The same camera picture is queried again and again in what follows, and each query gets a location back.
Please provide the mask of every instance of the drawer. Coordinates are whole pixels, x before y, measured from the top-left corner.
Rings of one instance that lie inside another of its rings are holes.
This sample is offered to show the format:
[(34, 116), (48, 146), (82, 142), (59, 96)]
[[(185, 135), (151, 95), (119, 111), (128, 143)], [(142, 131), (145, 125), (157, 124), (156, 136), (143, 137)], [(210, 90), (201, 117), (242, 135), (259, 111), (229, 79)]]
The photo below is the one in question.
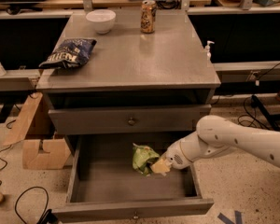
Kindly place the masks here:
[(132, 167), (133, 143), (162, 154), (187, 134), (81, 135), (66, 206), (53, 214), (62, 223), (205, 214), (213, 200), (202, 198), (193, 168), (172, 170), (167, 176), (142, 176)]
[(210, 105), (93, 107), (50, 110), (59, 134), (139, 133), (193, 130)]

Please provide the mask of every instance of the white robotic arm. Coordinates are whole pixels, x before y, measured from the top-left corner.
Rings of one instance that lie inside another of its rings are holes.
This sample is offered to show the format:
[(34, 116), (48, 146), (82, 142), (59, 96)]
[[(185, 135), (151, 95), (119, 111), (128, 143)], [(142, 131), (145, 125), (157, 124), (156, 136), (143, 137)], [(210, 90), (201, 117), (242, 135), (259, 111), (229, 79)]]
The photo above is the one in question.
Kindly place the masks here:
[[(231, 147), (280, 167), (280, 132), (240, 126), (218, 116), (200, 119), (196, 132), (168, 147), (161, 157), (161, 165), (183, 169), (199, 159), (226, 155)], [(161, 165), (159, 162), (152, 165), (153, 172), (163, 173)]]

